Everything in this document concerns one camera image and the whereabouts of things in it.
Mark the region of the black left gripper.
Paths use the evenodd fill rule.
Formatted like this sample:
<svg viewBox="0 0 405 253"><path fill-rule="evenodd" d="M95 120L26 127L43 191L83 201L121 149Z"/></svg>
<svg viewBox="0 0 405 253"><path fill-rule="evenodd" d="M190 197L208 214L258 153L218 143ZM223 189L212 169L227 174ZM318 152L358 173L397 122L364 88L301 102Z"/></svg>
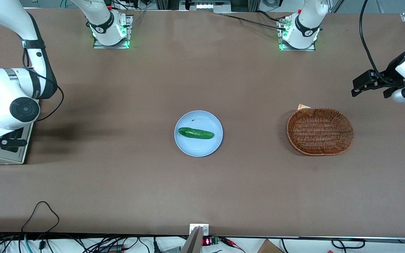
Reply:
<svg viewBox="0 0 405 253"><path fill-rule="evenodd" d="M405 98L405 78L396 71L396 67L403 60L405 51L400 53L395 59L389 62L387 68L383 71L367 70L353 80L353 89L351 90L352 97L358 96L360 93L370 90L387 87L383 92L384 98L390 98L393 94L395 97Z"/></svg>

